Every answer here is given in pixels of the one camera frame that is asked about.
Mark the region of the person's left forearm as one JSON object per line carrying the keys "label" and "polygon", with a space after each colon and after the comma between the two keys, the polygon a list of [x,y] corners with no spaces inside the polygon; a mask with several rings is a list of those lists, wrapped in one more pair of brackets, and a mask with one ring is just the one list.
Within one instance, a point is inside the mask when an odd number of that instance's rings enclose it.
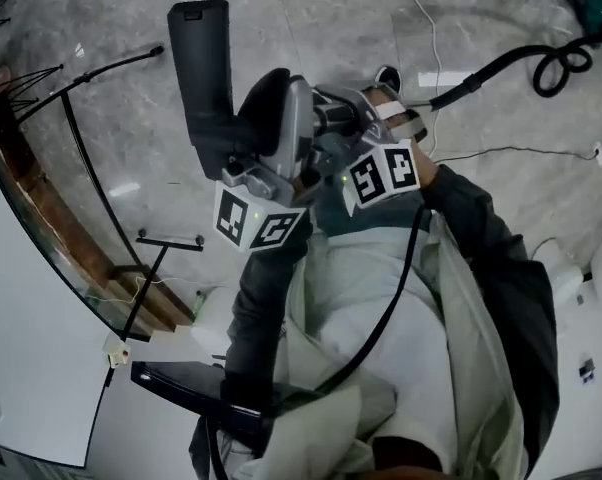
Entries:
{"label": "person's left forearm", "polygon": [[244,267],[228,329],[223,384],[233,403],[261,409],[272,399],[287,292],[312,232],[310,217],[304,214],[283,246],[252,253]]}

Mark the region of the person's right forearm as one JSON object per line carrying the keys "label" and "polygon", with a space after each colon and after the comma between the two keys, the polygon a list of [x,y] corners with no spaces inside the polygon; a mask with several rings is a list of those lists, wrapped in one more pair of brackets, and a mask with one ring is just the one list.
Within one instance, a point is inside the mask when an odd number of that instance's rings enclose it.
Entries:
{"label": "person's right forearm", "polygon": [[446,165],[437,165],[420,148],[414,150],[426,206],[445,219],[461,255],[474,273],[532,276],[523,238],[496,214],[491,195]]}

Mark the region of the black chest-mounted device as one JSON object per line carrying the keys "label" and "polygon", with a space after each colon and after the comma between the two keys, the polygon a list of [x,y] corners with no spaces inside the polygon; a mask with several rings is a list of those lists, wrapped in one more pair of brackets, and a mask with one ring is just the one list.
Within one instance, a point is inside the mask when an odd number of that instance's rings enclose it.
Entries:
{"label": "black chest-mounted device", "polygon": [[131,380],[213,423],[246,446],[266,447],[285,386],[237,379],[202,362],[135,361]]}

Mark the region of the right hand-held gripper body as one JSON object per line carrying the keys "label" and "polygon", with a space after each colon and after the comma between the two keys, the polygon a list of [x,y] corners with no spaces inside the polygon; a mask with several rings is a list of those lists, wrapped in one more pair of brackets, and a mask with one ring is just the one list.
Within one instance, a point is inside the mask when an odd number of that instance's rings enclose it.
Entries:
{"label": "right hand-held gripper body", "polygon": [[411,139],[378,143],[334,133],[319,145],[331,155],[349,216],[421,188]]}

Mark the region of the white rounded unit with slot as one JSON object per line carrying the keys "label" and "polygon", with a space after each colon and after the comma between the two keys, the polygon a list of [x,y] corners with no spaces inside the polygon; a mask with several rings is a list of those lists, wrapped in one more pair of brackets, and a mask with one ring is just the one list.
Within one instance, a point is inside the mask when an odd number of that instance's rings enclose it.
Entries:
{"label": "white rounded unit with slot", "polygon": [[213,359],[225,361],[231,340],[229,328],[237,289],[216,287],[201,303],[190,329],[191,336]]}

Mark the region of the black grey handheld device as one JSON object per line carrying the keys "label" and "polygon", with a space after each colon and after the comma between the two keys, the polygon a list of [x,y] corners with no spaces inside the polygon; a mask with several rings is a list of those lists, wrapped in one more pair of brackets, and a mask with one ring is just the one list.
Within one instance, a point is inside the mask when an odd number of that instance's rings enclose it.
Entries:
{"label": "black grey handheld device", "polygon": [[205,176],[217,181],[229,157],[254,143],[252,126],[233,108],[229,3],[180,2],[167,22],[188,136]]}

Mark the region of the white wooden-edged table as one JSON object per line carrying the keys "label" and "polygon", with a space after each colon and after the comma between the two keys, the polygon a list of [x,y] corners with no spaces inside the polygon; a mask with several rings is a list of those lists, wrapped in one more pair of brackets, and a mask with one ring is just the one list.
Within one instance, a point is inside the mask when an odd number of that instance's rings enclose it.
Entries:
{"label": "white wooden-edged table", "polygon": [[[0,92],[0,152],[24,117]],[[0,447],[81,468],[110,375],[111,337],[126,339],[60,272],[0,178]]]}

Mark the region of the black metal stand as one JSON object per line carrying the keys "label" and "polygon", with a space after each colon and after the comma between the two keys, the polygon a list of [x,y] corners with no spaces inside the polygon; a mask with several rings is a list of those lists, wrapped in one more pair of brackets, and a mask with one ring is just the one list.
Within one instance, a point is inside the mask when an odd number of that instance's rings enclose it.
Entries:
{"label": "black metal stand", "polygon": [[[41,111],[43,108],[45,108],[52,102],[54,102],[56,100],[61,101],[66,121],[69,125],[72,137],[74,139],[75,145],[79,152],[83,166],[84,166],[85,170],[87,171],[89,179],[91,180],[93,188],[95,189],[97,196],[101,202],[101,205],[103,206],[104,210],[106,211],[108,219],[110,220],[111,224],[114,226],[119,239],[122,241],[124,247],[126,248],[128,254],[130,255],[130,257],[134,263],[134,267],[132,268],[132,271],[139,272],[139,273],[141,273],[144,270],[145,265],[142,263],[134,246],[130,242],[126,232],[124,231],[123,227],[121,226],[121,223],[120,223],[118,217],[116,216],[114,209],[112,208],[112,206],[110,204],[108,196],[106,195],[106,193],[102,187],[102,184],[99,180],[97,172],[94,168],[93,162],[87,151],[85,141],[83,140],[82,134],[80,132],[79,125],[78,125],[78,122],[77,122],[77,119],[76,119],[76,116],[74,113],[74,109],[72,107],[69,93],[73,89],[75,89],[81,85],[89,83],[94,78],[96,78],[106,72],[112,71],[116,68],[123,67],[123,66],[129,65],[129,64],[135,63],[135,62],[140,62],[140,61],[158,57],[158,56],[162,55],[163,52],[164,52],[164,47],[162,45],[154,46],[149,51],[144,52],[142,54],[127,57],[127,58],[124,58],[117,62],[107,64],[103,67],[85,72],[82,75],[75,78],[70,84],[68,84],[65,87],[59,89],[58,91],[52,93],[50,96],[45,98],[43,101],[35,103],[31,108],[29,108],[27,111],[25,111],[24,113],[22,113],[21,115],[19,115],[16,118],[16,124],[18,126],[20,126],[23,123],[25,123],[29,118],[31,118],[33,115],[35,115],[36,113]],[[185,250],[185,251],[191,251],[191,252],[202,252],[204,250],[205,239],[201,235],[197,235],[196,238],[194,239],[194,242],[192,244],[189,244],[189,243],[177,242],[174,240],[168,241],[168,240],[161,240],[161,239],[152,239],[152,238],[148,238],[145,233],[142,233],[136,239],[136,242],[141,243],[142,245],[159,246],[160,251],[159,251],[159,254],[158,254],[155,262],[153,263],[152,267],[148,270],[145,280],[143,281],[143,284],[139,288],[138,293],[132,298],[133,306],[131,308],[129,316],[126,319],[123,329],[115,331],[117,336],[123,342],[125,342],[127,339],[131,338],[132,326],[135,323],[136,317],[139,314],[142,303],[144,302],[144,299],[147,295],[147,292],[150,289],[152,282],[155,280],[158,268],[161,266],[161,263],[162,263],[165,255],[167,254],[167,252],[170,249]]]}

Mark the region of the white box with red button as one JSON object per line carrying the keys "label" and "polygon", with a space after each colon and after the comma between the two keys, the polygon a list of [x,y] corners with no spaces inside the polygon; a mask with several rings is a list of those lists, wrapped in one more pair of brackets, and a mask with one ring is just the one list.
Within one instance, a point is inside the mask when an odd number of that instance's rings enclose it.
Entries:
{"label": "white box with red button", "polygon": [[103,352],[106,354],[109,366],[112,369],[126,365],[130,357],[129,345],[116,334],[110,334],[107,337]]}

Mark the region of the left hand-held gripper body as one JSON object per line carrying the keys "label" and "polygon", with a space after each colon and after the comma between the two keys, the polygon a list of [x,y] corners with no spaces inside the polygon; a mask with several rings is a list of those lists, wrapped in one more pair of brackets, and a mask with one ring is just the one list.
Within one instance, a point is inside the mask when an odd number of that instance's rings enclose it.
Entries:
{"label": "left hand-held gripper body", "polygon": [[278,248],[324,185],[324,174],[314,166],[286,179],[254,158],[228,155],[215,184],[213,229],[240,252]]}

